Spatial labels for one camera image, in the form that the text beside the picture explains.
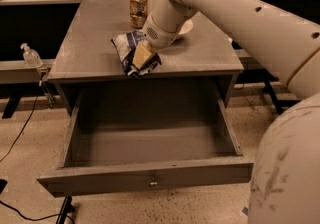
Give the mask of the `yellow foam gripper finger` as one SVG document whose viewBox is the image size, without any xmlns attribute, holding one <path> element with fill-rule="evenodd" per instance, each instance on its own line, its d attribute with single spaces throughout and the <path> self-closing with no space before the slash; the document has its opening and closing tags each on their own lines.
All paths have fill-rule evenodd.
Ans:
<svg viewBox="0 0 320 224">
<path fill-rule="evenodd" d="M 141 41 L 137 44 L 132 63 L 137 69 L 141 69 L 155 54 L 155 49 L 148 41 Z"/>
</svg>

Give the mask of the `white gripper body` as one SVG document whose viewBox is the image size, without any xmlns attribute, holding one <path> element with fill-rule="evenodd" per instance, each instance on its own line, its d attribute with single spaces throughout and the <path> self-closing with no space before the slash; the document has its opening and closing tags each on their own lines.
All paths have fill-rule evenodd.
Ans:
<svg viewBox="0 0 320 224">
<path fill-rule="evenodd" d="M 180 21 L 175 15 L 151 13 L 143 26 L 144 38 L 153 48 L 166 48 L 173 43 L 179 33 Z"/>
</svg>

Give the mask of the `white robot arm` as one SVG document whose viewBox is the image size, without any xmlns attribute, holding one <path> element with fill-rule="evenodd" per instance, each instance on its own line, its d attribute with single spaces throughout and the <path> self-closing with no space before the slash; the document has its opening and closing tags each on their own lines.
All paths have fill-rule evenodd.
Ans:
<svg viewBox="0 0 320 224">
<path fill-rule="evenodd" d="M 201 12 L 300 101 L 267 129 L 253 166 L 249 224 L 320 224 L 320 26 L 260 0 L 160 0 L 143 27 L 169 46 Z"/>
</svg>

